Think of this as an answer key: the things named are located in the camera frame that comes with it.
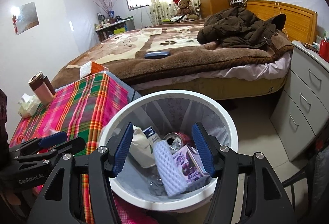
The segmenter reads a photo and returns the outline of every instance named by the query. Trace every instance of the drawer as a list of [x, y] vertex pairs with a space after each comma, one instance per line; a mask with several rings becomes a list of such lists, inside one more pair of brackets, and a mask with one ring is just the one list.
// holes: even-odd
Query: drawer
[[329, 111], [328, 71], [296, 47], [293, 50], [291, 70], [310, 87]]
[[314, 133], [289, 95], [283, 91], [271, 116], [290, 161], [296, 158], [315, 139]]
[[292, 71], [288, 73], [284, 90], [303, 113], [314, 134], [318, 134], [329, 117], [328, 111], [318, 97]]

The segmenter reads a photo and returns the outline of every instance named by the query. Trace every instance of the teddy bear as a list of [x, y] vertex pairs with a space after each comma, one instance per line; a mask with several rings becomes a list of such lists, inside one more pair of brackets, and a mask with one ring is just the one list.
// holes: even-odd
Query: teddy bear
[[197, 20], [197, 16], [190, 0], [174, 0], [175, 4], [179, 7], [175, 16], [187, 16], [187, 19]]

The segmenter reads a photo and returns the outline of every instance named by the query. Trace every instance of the trash can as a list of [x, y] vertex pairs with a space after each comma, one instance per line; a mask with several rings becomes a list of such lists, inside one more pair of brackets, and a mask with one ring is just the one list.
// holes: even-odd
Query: trash can
[[[178, 131], [191, 136], [192, 125], [200, 121], [208, 134], [215, 136], [221, 145], [237, 152], [238, 138], [232, 118], [220, 104], [199, 93], [161, 91], [129, 103], [106, 125], [99, 138], [99, 146], [105, 145], [129, 121], [142, 129], [152, 126], [162, 138], [169, 132]], [[112, 191], [127, 202], [147, 210], [182, 213], [210, 202], [217, 182], [217, 179], [211, 179], [198, 190], [169, 198], [152, 195], [147, 177], [148, 170], [128, 154], [123, 170], [115, 179], [110, 179]]]

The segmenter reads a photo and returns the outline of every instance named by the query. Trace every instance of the wooden headboard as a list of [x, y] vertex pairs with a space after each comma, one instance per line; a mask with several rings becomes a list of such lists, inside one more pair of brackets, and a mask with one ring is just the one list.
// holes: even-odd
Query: wooden headboard
[[[312, 44], [316, 40], [317, 13], [309, 9], [280, 2], [281, 13], [286, 14], [285, 29], [291, 41]], [[280, 14], [278, 3], [274, 1], [248, 0], [246, 9], [255, 13], [260, 19], [267, 20]]]

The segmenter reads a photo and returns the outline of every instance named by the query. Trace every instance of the purple juice box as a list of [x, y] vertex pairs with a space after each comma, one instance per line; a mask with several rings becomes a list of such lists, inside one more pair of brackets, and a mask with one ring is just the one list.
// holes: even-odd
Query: purple juice box
[[209, 173], [205, 171], [196, 149], [185, 145], [172, 157], [189, 185], [189, 190], [201, 188], [206, 184]]

